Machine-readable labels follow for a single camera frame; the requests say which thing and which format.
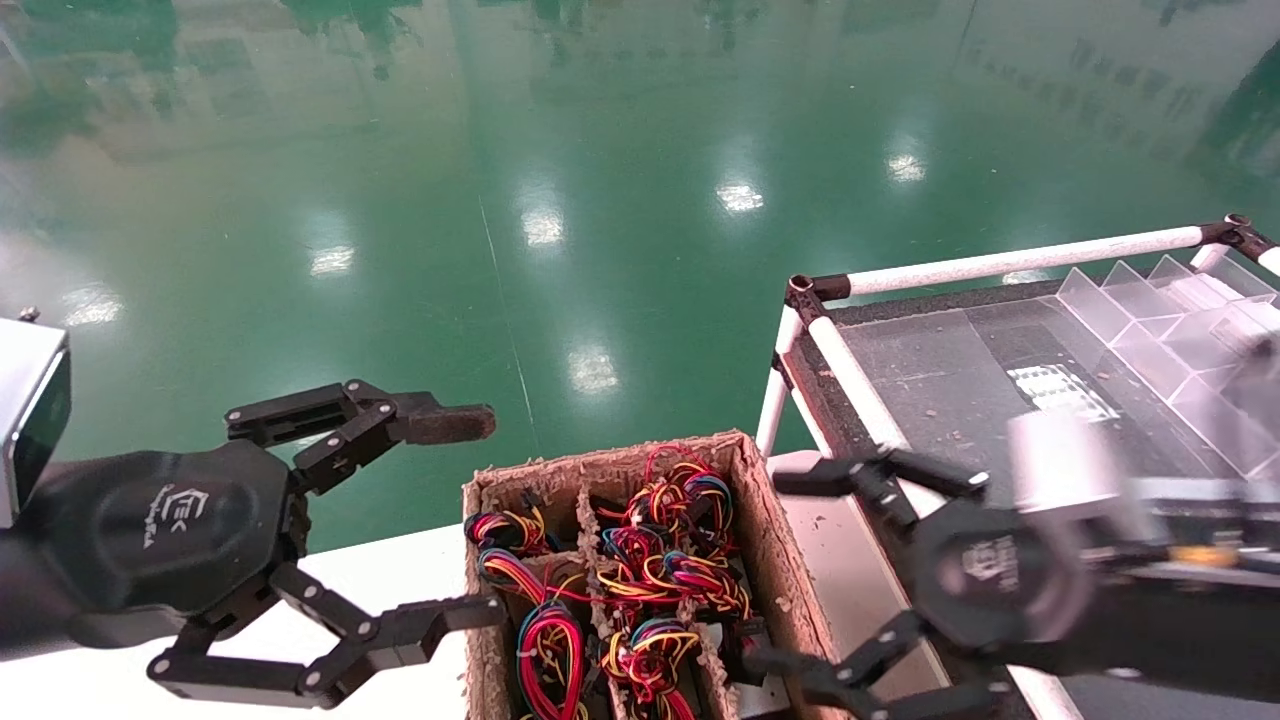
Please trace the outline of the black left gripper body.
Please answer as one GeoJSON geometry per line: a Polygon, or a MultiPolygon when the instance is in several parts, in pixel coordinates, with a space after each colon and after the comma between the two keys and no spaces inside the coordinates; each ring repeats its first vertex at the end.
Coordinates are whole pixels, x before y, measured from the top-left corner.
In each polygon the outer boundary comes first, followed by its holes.
{"type": "Polygon", "coordinates": [[[248,441],[52,464],[20,511],[20,643],[175,635],[305,544],[291,468],[248,441]]]}

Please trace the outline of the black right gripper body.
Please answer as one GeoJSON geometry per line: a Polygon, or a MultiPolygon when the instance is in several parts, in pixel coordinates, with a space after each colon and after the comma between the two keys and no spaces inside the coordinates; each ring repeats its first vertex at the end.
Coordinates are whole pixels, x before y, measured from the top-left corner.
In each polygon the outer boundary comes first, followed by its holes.
{"type": "Polygon", "coordinates": [[[1091,602],[1079,544],[1020,512],[955,500],[910,530],[913,609],[952,644],[995,650],[1055,642],[1091,602]]]}

